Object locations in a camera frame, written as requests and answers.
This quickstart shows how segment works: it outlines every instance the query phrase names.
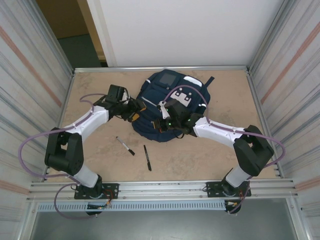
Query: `pen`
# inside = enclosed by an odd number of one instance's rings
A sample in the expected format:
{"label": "pen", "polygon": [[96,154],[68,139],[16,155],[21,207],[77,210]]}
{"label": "pen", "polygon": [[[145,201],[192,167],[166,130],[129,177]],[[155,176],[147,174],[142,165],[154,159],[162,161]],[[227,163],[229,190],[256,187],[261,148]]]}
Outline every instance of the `pen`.
{"label": "pen", "polygon": [[132,150],[124,143],[124,141],[121,140],[120,137],[117,136],[116,139],[132,154],[132,156],[135,155],[135,152],[132,151]]}
{"label": "pen", "polygon": [[144,152],[145,152],[145,156],[146,156],[146,161],[147,161],[148,169],[149,169],[149,171],[151,171],[151,164],[150,164],[150,161],[149,161],[149,156],[148,156],[148,152],[147,152],[146,145],[143,145],[143,147],[144,147]]}

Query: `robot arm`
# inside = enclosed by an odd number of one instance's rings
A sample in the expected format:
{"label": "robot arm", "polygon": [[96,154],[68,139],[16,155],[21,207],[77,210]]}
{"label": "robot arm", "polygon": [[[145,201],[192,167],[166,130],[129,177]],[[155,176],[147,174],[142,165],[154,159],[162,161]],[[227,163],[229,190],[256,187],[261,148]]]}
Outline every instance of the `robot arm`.
{"label": "robot arm", "polygon": [[209,123],[202,114],[190,113],[176,99],[160,102],[158,108],[162,113],[162,119],[158,119],[153,125],[160,132],[177,129],[184,134],[211,139],[234,148],[238,165],[222,180],[222,190],[226,196],[232,196],[251,176],[258,176],[274,154],[266,139],[238,133],[262,134],[256,126],[234,127],[212,120],[209,120]]}
{"label": "robot arm", "polygon": [[[84,195],[96,198],[102,193],[102,178],[84,164],[83,143],[112,117],[120,116],[125,121],[133,122],[139,117],[137,113],[145,110],[146,106],[142,101],[131,98],[127,89],[116,85],[111,85],[108,94],[93,105],[93,110],[65,127],[74,126],[72,129],[49,135],[44,162],[48,167],[72,176],[81,183]],[[88,119],[76,125],[90,113]]]}

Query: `backpack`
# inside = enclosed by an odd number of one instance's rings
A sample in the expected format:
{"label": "backpack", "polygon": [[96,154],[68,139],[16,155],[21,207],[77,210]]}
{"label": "backpack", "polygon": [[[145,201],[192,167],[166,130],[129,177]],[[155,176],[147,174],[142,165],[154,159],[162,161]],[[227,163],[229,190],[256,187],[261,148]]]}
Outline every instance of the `backpack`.
{"label": "backpack", "polygon": [[[173,88],[179,85],[189,85],[196,88],[204,96],[206,102],[209,103],[210,94],[207,87],[214,79],[212,76],[206,84],[203,84],[192,76],[169,69],[154,73],[143,83],[137,96],[137,99],[142,100],[146,105],[146,110],[139,112],[139,118],[132,122],[133,129],[141,136],[157,142],[167,142],[171,139],[179,138],[178,136],[182,134],[179,130],[168,130],[160,133],[157,129],[154,129],[153,121],[162,118],[157,105],[165,99]],[[206,110],[204,101],[191,88],[183,87],[177,89],[167,99],[167,102],[172,98],[185,105],[191,113],[203,114]]]}

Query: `metal rail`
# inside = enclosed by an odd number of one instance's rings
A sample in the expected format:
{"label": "metal rail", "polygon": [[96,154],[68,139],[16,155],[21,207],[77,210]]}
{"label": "metal rail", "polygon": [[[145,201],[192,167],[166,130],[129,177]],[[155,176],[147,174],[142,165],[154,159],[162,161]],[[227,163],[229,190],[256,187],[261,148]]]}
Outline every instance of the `metal rail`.
{"label": "metal rail", "polygon": [[[206,182],[220,180],[196,181],[143,181],[117,182],[119,184],[118,199],[113,201],[182,201],[182,200],[231,200],[237,197],[208,198],[203,191]],[[57,191],[68,182],[39,182],[30,188],[27,202],[52,202]],[[298,197],[292,179],[252,179],[250,181],[252,196],[248,199],[296,198]],[[75,191],[64,188],[58,202],[101,202],[101,199],[76,200]]]}

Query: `wooden board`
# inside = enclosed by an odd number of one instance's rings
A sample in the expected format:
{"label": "wooden board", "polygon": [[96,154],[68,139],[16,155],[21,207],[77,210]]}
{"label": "wooden board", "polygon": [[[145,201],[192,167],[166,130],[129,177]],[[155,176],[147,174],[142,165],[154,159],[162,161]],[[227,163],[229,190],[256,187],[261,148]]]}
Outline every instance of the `wooden board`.
{"label": "wooden board", "polygon": [[[83,114],[89,106],[79,98],[91,93],[107,93],[110,84],[126,87],[132,97],[139,93],[143,82],[153,74],[138,72],[77,73],[71,90],[63,126]],[[242,70],[181,71],[206,82],[211,94],[209,118],[236,127],[255,125],[261,129],[246,75]],[[93,102],[97,97],[89,97]],[[117,140],[119,136],[135,152],[132,156]],[[148,171],[143,145],[146,145],[152,171]],[[233,148],[213,140],[186,135],[159,143],[136,133],[131,124],[118,118],[100,126],[84,143],[87,166],[102,176],[104,181],[174,181],[222,179],[237,165]],[[259,178],[275,178],[272,167],[264,169]],[[55,178],[51,181],[65,181]]]}

